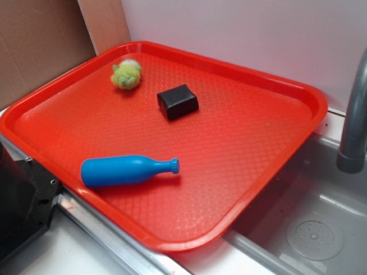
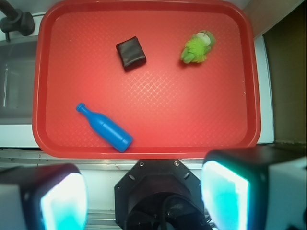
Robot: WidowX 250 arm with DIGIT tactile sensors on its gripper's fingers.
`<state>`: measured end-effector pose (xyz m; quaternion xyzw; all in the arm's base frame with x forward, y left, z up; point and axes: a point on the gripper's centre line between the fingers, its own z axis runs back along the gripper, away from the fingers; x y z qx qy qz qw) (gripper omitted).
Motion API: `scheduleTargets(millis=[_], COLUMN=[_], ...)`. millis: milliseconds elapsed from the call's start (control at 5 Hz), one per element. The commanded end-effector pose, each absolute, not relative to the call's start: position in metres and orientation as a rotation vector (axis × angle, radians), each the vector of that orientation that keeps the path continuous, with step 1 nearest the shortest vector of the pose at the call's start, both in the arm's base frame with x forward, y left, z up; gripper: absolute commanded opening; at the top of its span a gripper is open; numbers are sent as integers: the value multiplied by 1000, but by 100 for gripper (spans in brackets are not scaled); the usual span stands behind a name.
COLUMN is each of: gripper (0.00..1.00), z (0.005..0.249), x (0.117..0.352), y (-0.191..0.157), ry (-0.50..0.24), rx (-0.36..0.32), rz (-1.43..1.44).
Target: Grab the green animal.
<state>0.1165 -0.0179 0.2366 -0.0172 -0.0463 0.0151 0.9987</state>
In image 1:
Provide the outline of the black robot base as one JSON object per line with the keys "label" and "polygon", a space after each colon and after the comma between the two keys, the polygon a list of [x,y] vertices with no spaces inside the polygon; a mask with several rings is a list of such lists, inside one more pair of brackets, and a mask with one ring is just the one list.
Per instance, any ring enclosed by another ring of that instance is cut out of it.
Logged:
{"label": "black robot base", "polygon": [[1,264],[48,231],[60,181],[36,160],[14,160],[1,145]]}

